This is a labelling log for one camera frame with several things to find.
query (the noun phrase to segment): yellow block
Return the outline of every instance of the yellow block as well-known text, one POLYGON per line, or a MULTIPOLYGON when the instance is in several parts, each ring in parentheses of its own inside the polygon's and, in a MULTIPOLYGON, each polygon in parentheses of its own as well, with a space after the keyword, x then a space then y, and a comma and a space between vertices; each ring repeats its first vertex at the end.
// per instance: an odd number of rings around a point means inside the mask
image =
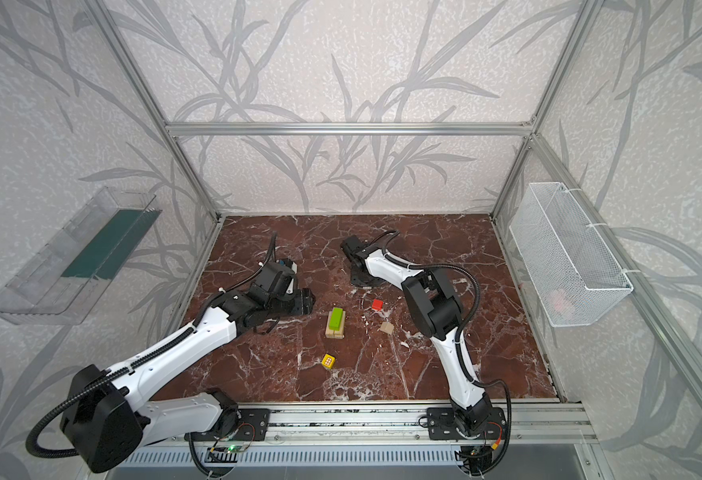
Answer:
POLYGON ((335 365, 335 357, 325 354, 324 358, 322 359, 322 366, 329 370, 333 368, 333 365, 335 365))

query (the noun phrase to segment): white wire mesh basket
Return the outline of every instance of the white wire mesh basket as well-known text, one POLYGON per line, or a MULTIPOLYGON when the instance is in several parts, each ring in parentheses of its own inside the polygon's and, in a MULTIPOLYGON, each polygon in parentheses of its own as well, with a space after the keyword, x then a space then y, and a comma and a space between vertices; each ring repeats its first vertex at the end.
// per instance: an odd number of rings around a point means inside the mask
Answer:
POLYGON ((552 326, 586 326, 634 290, 567 187, 529 184, 509 227, 552 326))

